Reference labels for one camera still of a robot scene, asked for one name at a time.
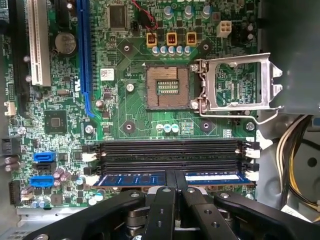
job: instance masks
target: green circuit board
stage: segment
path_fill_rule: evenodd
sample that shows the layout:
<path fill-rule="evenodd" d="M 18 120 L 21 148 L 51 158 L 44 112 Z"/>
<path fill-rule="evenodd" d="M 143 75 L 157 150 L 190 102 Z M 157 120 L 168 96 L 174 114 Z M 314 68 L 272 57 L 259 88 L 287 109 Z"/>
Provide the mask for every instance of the green circuit board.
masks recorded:
<path fill-rule="evenodd" d="M 9 119 L 9 136 L 21 139 L 21 168 L 12 172 L 12 179 L 20 181 L 21 188 L 27 186 L 30 176 L 39 175 L 33 168 L 33 153 L 49 151 L 56 152 L 58 167 L 79 176 L 83 174 L 83 168 L 90 165 L 82 162 L 82 145 L 98 141 L 255 138 L 255 130 L 246 129 L 247 120 L 204 119 L 194 113 L 190 108 L 190 100 L 198 97 L 200 82 L 199 77 L 190 70 L 190 65 L 199 58 L 256 54 L 257 2 L 140 0 L 138 3 L 141 8 L 152 13 L 158 24 L 158 28 L 150 32 L 139 25 L 136 27 L 139 11 L 131 0 L 91 0 L 93 72 L 90 103 L 94 117 L 89 117 L 81 94 L 78 51 L 69 55 L 62 54 L 56 43 L 57 36 L 61 33 L 77 38 L 77 16 L 70 13 L 69 25 L 62 29 L 57 24 L 55 7 L 48 1 L 51 87 L 31 86 L 31 99 L 26 105 L 28 118 L 17 114 Z M 204 19 L 202 9 L 209 4 L 212 13 L 208 19 Z M 172 9 L 170 19 L 164 17 L 164 8 L 167 6 Z M 186 6 L 192 6 L 193 9 L 190 19 L 184 16 Z M 0 17 L 8 20 L 6 0 L 0 0 Z M 232 21 L 234 29 L 239 32 L 232 32 L 227 38 L 217 37 L 216 28 L 220 21 Z M 249 25 L 253 26 L 250 33 L 246 30 Z M 196 42 L 190 47 L 190 53 L 157 54 L 152 47 L 147 46 L 148 34 L 156 36 L 159 50 L 167 46 L 167 33 L 176 33 L 176 48 L 187 46 L 188 33 L 196 33 Z M 14 92 L 10 38 L 2 36 L 2 49 L 6 100 L 18 105 Z M 175 86 L 172 82 L 158 81 L 154 88 L 158 95 L 163 93 L 164 98 L 163 103 L 159 101 L 160 97 L 155 102 L 148 94 L 148 89 L 153 88 L 155 82 L 152 77 L 155 74 L 166 74 L 168 68 L 174 68 L 173 72 L 177 72 L 176 68 L 185 71 L 187 87 L 182 89 L 179 84 Z M 237 68 L 221 65 L 216 72 L 219 106 L 226 106 L 234 101 L 257 101 L 256 64 L 239 65 Z M 168 103 L 172 99 L 176 101 L 182 94 L 187 99 L 184 104 L 175 106 L 174 101 Z M 203 130 L 202 125 L 205 123 L 209 123 L 210 131 Z M 166 132 L 165 125 L 177 125 L 178 131 Z M 241 189 L 244 196 L 252 193 L 252 189 L 246 189 L 246 186 Z M 107 189 L 108 196 L 119 191 Z M 55 197 L 51 197 L 49 207 L 86 207 L 88 199 L 95 192 L 89 186 L 79 188 L 74 181 L 69 181 L 61 187 L 38 192 L 36 198 L 52 194 Z M 31 202 L 32 200 L 22 201 L 18 207 L 30 208 Z"/>

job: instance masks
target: white connector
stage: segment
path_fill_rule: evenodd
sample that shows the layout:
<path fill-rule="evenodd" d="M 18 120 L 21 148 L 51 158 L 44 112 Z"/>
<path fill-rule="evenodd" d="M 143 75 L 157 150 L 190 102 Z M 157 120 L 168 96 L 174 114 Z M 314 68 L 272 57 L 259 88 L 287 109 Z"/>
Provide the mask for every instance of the white connector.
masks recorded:
<path fill-rule="evenodd" d="M 218 38 L 227 38 L 232 31 L 231 21 L 221 21 L 216 27 L 216 36 Z"/>
<path fill-rule="evenodd" d="M 6 101 L 4 106 L 6 106 L 5 116 L 15 116 L 17 114 L 17 108 L 14 102 Z"/>
<path fill-rule="evenodd" d="M 32 85 L 51 86 L 46 0 L 27 0 Z"/>

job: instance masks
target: blue ram module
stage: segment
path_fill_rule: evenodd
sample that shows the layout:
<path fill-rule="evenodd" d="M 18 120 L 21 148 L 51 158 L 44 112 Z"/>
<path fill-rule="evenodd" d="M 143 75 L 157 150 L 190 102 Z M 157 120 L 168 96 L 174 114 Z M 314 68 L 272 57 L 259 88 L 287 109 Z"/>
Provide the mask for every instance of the blue ram module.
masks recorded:
<path fill-rule="evenodd" d="M 187 172 L 188 185 L 233 185 L 251 184 L 252 182 L 237 172 Z M 96 187 L 139 187 L 165 186 L 166 174 L 156 173 L 121 173 L 107 174 L 95 183 Z"/>

